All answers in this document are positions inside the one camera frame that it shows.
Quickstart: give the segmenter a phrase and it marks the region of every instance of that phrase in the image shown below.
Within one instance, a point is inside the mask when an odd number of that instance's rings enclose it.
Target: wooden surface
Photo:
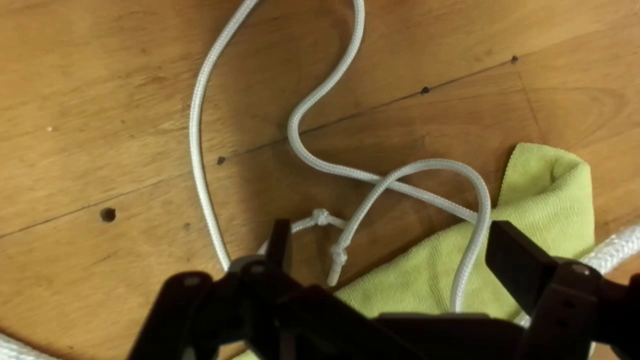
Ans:
[[[189,178],[186,111],[236,4],[0,4],[2,332],[64,358],[121,358],[168,273],[219,273]],[[514,143],[560,146],[592,165],[604,238],[640,219],[638,11],[640,0],[369,2],[361,52],[303,119],[303,142],[373,172],[458,158],[493,195]],[[234,256],[256,249],[275,216],[318,205],[348,216],[367,190],[315,174],[283,142],[287,111],[342,54],[349,13],[346,0],[264,2],[214,72],[204,147]],[[453,175],[410,182],[471,205]],[[118,218],[104,224],[102,208]],[[451,222],[385,193],[344,279]],[[296,241],[299,279],[319,279],[334,236]]]

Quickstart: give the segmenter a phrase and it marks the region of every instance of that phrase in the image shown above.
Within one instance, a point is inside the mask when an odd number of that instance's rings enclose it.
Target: white cord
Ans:
[[[208,193],[208,184],[206,184],[206,174],[204,174],[204,160],[201,160],[201,101],[206,93],[206,84],[208,77],[211,75],[211,70],[225,47],[228,40],[236,34],[243,17],[249,13],[249,9],[257,4],[257,0],[243,0],[241,5],[236,9],[236,13],[230,17],[230,21],[223,25],[222,34],[214,42],[214,46],[208,49],[204,63],[200,67],[193,96],[191,96],[191,106],[189,106],[189,121],[188,121],[188,147],[189,147],[189,158],[191,158],[191,172],[193,172],[193,182],[196,182],[196,192],[200,198],[204,222],[208,228],[208,233],[211,236],[218,259],[222,269],[225,271],[230,266],[230,258],[225,251],[225,244],[219,233],[219,226],[214,213],[211,198]]]
[[[475,195],[477,195],[477,226],[474,228],[471,240],[468,241],[468,246],[464,249],[460,266],[455,269],[453,286],[451,286],[453,311],[462,309],[466,279],[471,271],[474,259],[477,258],[477,251],[481,247],[481,240],[486,238],[488,228],[489,228],[491,200],[489,200],[489,193],[488,193],[488,187],[486,187],[481,175],[474,168],[470,168],[462,161],[453,161],[453,160],[434,158],[434,160],[411,161],[411,164],[398,168],[392,174],[384,175],[375,184],[375,187],[366,195],[366,200],[359,204],[359,208],[356,210],[351,219],[346,224],[338,241],[331,246],[334,266],[330,268],[330,273],[328,273],[330,286],[334,286],[338,282],[342,266],[348,258],[346,247],[349,246],[361,218],[372,208],[372,204],[379,198],[379,193],[398,178],[404,178],[404,175],[410,175],[416,172],[427,172],[427,169],[446,169],[446,172],[455,172],[455,174],[468,178],[474,184]]]
[[[306,150],[306,146],[301,143],[299,139],[299,119],[303,117],[303,113],[322,97],[326,96],[326,91],[330,91],[335,81],[344,75],[344,72],[348,70],[348,66],[354,61],[356,54],[358,54],[358,47],[361,44],[361,35],[364,35],[364,0],[354,0],[354,34],[351,34],[351,40],[344,52],[344,56],[339,58],[338,66],[334,67],[334,72],[313,89],[309,91],[296,107],[294,111],[289,113],[289,119],[287,119],[287,127],[285,127],[285,136],[287,136],[287,142],[292,146],[292,150],[296,151],[296,156],[319,169],[319,172],[326,172],[326,174],[334,174],[334,175],[342,175],[342,178],[354,178],[354,180],[359,180],[359,182],[367,182],[367,184],[375,184],[379,182],[379,175],[375,174],[369,174],[369,172],[364,172],[364,169],[358,169],[358,168],[348,168],[348,165],[342,165],[342,164],[330,164],[330,161],[323,161],[319,158],[315,158],[313,154],[309,154]],[[414,187],[414,185],[408,185],[408,184],[400,184],[400,182],[393,182],[390,184],[392,190],[395,192],[402,192],[405,195],[411,195],[416,200],[421,200],[425,204],[431,204],[431,205],[438,205],[462,219],[468,219],[468,222],[475,222],[475,212],[455,204],[455,202],[449,202],[446,198],[439,198],[431,192],[423,192],[420,187]]]

